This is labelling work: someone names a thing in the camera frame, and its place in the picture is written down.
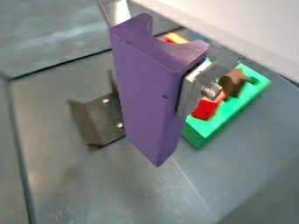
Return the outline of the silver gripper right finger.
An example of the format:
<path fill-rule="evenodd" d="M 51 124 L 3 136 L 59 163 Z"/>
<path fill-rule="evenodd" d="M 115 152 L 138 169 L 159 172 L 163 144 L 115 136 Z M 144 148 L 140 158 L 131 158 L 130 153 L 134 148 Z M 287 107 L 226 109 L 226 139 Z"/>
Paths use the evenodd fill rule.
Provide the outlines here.
<path fill-rule="evenodd" d="M 224 46 L 212 51 L 214 61 L 206 59 L 183 78 L 176 108 L 176 115 L 182 119 L 196 109 L 203 97 L 214 101 L 220 96 L 222 86 L 215 80 L 228 74 L 243 60 L 243 57 Z"/>

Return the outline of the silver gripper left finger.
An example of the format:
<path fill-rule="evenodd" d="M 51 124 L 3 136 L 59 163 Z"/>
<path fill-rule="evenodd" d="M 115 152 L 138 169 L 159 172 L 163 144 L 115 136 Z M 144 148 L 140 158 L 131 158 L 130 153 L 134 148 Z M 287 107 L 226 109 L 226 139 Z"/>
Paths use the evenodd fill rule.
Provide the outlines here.
<path fill-rule="evenodd" d="M 127 0 L 95 0 L 95 2 L 108 28 L 115 27 L 131 18 Z"/>

